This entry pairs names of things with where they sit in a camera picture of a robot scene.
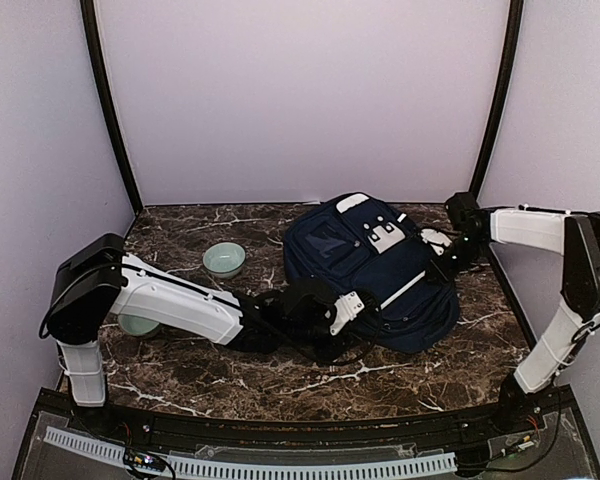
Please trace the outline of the navy blue student backpack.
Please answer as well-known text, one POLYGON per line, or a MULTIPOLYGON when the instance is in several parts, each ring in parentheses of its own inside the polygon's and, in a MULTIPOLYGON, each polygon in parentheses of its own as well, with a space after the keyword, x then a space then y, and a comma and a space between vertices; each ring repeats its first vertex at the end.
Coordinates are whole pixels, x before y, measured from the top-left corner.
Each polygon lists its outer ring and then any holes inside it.
POLYGON ((454 284, 425 280, 436 252, 405 213, 364 193, 333 198, 296 219, 283 238, 286 279, 315 277, 338 294, 366 290, 382 318, 350 325, 385 348, 418 353, 446 337, 460 318, 454 284))

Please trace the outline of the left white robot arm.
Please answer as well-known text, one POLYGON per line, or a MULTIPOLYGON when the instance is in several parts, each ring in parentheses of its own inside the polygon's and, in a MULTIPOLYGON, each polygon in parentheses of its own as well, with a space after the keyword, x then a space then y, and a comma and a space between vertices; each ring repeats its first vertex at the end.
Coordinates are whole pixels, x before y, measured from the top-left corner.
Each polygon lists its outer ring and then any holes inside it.
POLYGON ((239 352, 270 354, 287 345, 315 363, 337 365, 351 324, 374 307, 374 298, 338 294, 316 278, 258 296, 206 288, 152 267, 108 233, 60 264, 38 335, 55 340, 83 421, 111 436, 121 415, 107 403, 99 345, 109 315, 131 335, 167 326, 239 352))

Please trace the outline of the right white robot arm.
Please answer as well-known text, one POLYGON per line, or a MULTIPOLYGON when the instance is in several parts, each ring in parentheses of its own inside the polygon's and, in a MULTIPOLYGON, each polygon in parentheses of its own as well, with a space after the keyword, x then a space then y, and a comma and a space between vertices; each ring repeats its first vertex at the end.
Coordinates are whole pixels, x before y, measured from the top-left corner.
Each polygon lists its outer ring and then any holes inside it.
POLYGON ((481 207, 470 192, 451 196, 445 209, 457 235, 430 261, 426 279, 449 283, 488 247, 516 249, 523 262, 512 271, 518 293, 549 301, 551 317, 534 322, 538 339, 510 386, 526 395, 541 391, 600 328, 600 211, 481 207))

